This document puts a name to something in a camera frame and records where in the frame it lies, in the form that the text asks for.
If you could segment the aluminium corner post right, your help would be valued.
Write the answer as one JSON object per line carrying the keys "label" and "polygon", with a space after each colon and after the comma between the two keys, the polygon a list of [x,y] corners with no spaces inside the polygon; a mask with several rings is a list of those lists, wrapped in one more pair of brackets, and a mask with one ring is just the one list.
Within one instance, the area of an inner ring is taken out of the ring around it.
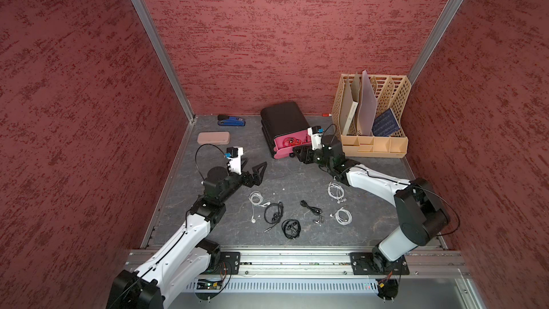
{"label": "aluminium corner post right", "polygon": [[424,43],[420,54],[407,75],[410,80],[410,84],[414,85],[417,82],[418,77],[424,70],[427,62],[435,51],[440,40],[443,38],[446,30],[450,26],[450,23],[453,21],[463,2],[464,0],[447,0],[440,16],[431,30],[431,33]]}

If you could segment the black earphones right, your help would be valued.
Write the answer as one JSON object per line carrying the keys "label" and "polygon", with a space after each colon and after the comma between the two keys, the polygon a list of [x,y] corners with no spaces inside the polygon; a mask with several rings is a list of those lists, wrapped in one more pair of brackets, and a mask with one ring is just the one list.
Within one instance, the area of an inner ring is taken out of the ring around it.
{"label": "black earphones right", "polygon": [[319,207],[309,205],[305,200],[301,200],[300,205],[302,207],[304,207],[305,209],[309,210],[316,217],[316,219],[313,220],[313,222],[316,225],[323,224],[324,217],[323,217],[323,210],[322,209],[320,209]]}

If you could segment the aluminium corner post left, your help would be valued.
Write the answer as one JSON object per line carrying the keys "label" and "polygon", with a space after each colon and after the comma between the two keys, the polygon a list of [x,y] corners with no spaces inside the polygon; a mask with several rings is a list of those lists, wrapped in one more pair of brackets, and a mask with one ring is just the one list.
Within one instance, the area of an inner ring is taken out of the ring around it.
{"label": "aluminium corner post left", "polygon": [[153,46],[153,49],[161,63],[161,66],[164,70],[164,73],[167,75],[167,78],[174,90],[174,93],[180,103],[180,106],[183,108],[184,113],[187,117],[187,120],[193,124],[196,120],[196,115],[194,110],[191,107],[190,101],[185,94],[183,87],[180,84],[180,80],[177,76],[177,72],[174,68],[174,65],[170,59],[170,56],[167,53],[167,50],[164,46],[162,38],[157,30],[157,27],[154,24],[154,20],[150,14],[150,11],[147,8],[147,5],[144,0],[130,0],[132,5],[142,23],[142,26],[149,37],[149,40]]}

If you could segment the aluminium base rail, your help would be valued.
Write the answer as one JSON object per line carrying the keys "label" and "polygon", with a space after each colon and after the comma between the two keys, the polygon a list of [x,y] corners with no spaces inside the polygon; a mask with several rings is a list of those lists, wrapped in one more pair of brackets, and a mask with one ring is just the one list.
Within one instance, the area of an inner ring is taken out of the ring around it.
{"label": "aluminium base rail", "polygon": [[[240,277],[249,278],[351,278],[350,253],[368,253],[367,247],[227,246],[224,252],[240,252]],[[460,251],[419,247],[405,255],[410,279],[471,279]],[[384,278],[386,276],[361,276]]]}

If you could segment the white earphones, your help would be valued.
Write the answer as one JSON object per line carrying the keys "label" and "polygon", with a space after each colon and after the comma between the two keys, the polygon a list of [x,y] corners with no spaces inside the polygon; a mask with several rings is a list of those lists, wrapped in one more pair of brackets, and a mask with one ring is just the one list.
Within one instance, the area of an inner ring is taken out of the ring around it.
{"label": "white earphones", "polygon": [[336,200],[337,203],[344,203],[346,201],[345,190],[338,183],[330,182],[329,185],[327,186],[327,194],[333,200]]}
{"label": "white earphones", "polygon": [[353,222],[352,213],[344,207],[330,214],[330,217],[333,218],[341,226],[347,226]]}
{"label": "white earphones", "polygon": [[248,200],[249,200],[250,204],[252,205],[252,217],[251,217],[250,222],[251,223],[256,223],[255,214],[254,214],[254,211],[255,211],[256,207],[266,208],[267,206],[269,206],[271,204],[271,202],[265,201],[262,194],[258,191],[253,191],[252,193],[250,193],[249,196],[248,196]]}

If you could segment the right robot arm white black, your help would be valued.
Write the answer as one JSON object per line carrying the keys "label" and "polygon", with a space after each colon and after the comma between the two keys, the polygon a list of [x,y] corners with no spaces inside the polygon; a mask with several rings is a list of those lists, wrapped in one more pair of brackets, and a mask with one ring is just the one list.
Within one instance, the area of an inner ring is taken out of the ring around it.
{"label": "right robot arm white black", "polygon": [[425,246],[450,223],[450,207],[423,178],[391,177],[348,158],[341,141],[333,135],[313,135],[311,142],[290,147],[290,157],[316,164],[333,180],[365,190],[391,204],[398,227],[373,248],[371,262],[381,270],[417,247]]}

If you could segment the black pink drawer cabinet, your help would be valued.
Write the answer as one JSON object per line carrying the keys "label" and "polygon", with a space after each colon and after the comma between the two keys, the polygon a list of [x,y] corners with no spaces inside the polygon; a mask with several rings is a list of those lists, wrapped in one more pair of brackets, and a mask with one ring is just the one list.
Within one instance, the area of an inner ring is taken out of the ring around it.
{"label": "black pink drawer cabinet", "polygon": [[293,148],[297,147],[283,147],[283,140],[286,137],[307,140],[305,145],[311,145],[307,134],[310,125],[296,102],[283,102],[266,107],[260,111],[260,117],[262,132],[274,159],[289,157],[293,153]]}

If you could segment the dark blue notebook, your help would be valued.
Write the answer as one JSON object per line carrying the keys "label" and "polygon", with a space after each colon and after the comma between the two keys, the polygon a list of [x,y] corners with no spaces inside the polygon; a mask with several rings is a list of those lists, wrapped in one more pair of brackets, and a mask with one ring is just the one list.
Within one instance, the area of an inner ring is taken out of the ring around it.
{"label": "dark blue notebook", "polygon": [[400,123],[392,109],[387,109],[375,118],[372,128],[372,134],[375,137],[390,137],[399,132]]}

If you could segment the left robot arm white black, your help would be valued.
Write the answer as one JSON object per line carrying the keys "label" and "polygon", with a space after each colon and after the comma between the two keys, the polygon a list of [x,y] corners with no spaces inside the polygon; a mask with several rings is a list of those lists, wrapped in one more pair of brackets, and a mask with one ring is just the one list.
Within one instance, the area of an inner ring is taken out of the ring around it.
{"label": "left robot arm white black", "polygon": [[180,229],[135,271],[114,279],[107,308],[168,308],[196,277],[218,271],[220,245],[207,239],[226,212],[225,202],[242,186],[261,185],[267,163],[243,171],[239,157],[213,167],[202,181],[203,195],[187,211]]}

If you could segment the pink pencil case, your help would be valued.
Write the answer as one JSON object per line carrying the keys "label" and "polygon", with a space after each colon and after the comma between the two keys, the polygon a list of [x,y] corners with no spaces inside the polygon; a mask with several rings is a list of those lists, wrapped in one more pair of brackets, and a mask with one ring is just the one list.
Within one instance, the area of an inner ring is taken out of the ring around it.
{"label": "pink pencil case", "polygon": [[197,136],[197,143],[200,145],[214,144],[214,145],[228,145],[230,143],[231,135],[226,131],[218,132],[201,132]]}

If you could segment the red earphones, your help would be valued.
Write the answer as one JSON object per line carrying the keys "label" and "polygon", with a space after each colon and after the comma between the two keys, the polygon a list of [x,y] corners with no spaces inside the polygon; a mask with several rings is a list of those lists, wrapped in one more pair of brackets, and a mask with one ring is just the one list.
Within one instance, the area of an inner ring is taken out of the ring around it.
{"label": "red earphones", "polygon": [[283,140],[283,147],[299,146],[299,145],[305,144],[306,142],[307,140],[301,140],[301,139],[298,139],[297,137],[286,137]]}

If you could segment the blue black stapler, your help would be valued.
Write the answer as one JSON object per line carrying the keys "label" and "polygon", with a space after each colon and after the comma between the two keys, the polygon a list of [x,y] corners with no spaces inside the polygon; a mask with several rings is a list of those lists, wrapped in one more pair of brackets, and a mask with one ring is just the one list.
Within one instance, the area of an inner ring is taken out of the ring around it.
{"label": "blue black stapler", "polygon": [[246,125],[246,121],[241,117],[219,114],[217,116],[217,124],[219,126],[227,127],[244,127]]}

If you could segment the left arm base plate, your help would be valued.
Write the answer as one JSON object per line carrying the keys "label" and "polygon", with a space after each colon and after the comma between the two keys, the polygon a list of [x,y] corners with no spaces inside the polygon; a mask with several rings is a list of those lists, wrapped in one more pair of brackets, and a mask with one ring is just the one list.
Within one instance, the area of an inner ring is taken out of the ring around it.
{"label": "left arm base plate", "polygon": [[240,259],[240,252],[214,252],[210,259],[210,265],[204,273],[219,276],[237,275],[240,269]]}

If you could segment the beige paper folder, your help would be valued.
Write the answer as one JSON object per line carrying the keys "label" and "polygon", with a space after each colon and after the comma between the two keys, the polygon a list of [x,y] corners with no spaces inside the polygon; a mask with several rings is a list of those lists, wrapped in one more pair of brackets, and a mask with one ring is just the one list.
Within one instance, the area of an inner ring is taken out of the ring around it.
{"label": "beige paper folder", "polygon": [[340,107],[340,131],[342,135],[356,133],[356,113],[359,105],[361,75],[344,79],[343,98]]}

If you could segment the black earphones bottom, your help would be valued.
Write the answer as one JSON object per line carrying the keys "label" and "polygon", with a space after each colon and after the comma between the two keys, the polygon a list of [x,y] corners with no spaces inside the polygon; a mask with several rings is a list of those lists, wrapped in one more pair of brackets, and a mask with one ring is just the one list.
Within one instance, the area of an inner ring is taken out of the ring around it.
{"label": "black earphones bottom", "polygon": [[300,237],[301,224],[299,220],[287,219],[282,223],[281,228],[284,236],[289,240],[295,240]]}

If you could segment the aluminium corner post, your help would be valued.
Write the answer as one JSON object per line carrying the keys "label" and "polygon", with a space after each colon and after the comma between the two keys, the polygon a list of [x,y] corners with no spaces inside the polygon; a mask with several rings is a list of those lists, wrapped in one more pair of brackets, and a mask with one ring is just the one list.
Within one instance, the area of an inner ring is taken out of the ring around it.
{"label": "aluminium corner post", "polygon": [[443,38],[446,30],[450,26],[450,23],[453,21],[463,2],[464,0],[447,0],[440,16],[431,30],[431,33],[424,43],[420,54],[407,75],[410,80],[410,84],[414,85],[417,82],[418,77],[424,70],[427,62],[435,51],[440,40]]}
{"label": "aluminium corner post", "polygon": [[167,78],[174,90],[174,93],[180,103],[180,106],[183,108],[184,113],[187,117],[187,120],[193,124],[196,120],[196,115],[194,110],[191,107],[190,101],[185,94],[183,87],[180,84],[180,80],[177,76],[177,72],[174,68],[174,65],[170,59],[170,56],[167,53],[167,50],[164,46],[162,38],[157,30],[157,27],[154,24],[154,20],[150,14],[150,11],[147,8],[147,5],[144,0],[130,0],[132,5],[142,23],[142,26],[149,37],[149,40],[153,46],[153,49],[161,63],[161,66],[164,70],[164,73],[167,75]]}

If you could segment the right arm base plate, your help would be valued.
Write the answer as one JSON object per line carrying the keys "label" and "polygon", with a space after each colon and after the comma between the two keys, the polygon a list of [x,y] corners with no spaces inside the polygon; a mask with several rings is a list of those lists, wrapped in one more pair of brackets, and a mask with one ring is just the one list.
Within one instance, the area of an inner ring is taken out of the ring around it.
{"label": "right arm base plate", "polygon": [[403,256],[396,261],[389,261],[381,253],[349,254],[350,264],[355,276],[388,276],[390,273],[396,276],[408,276],[410,270]]}

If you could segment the beige file organizer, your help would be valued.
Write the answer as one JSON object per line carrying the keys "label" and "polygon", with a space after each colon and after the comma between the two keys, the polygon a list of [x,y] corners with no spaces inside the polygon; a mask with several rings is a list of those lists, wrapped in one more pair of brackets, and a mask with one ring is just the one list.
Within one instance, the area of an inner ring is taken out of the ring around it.
{"label": "beige file organizer", "polygon": [[400,118],[410,94],[406,76],[341,74],[332,119],[348,157],[401,159],[408,138]]}

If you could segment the translucent grey folder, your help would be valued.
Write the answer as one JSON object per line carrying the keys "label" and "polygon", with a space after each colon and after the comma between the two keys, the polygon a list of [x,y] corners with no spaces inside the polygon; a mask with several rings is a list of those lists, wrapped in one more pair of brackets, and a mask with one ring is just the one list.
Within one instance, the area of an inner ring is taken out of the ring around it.
{"label": "translucent grey folder", "polygon": [[357,109],[357,134],[369,136],[372,134],[373,123],[377,111],[377,100],[370,77],[366,70],[362,72],[361,93]]}

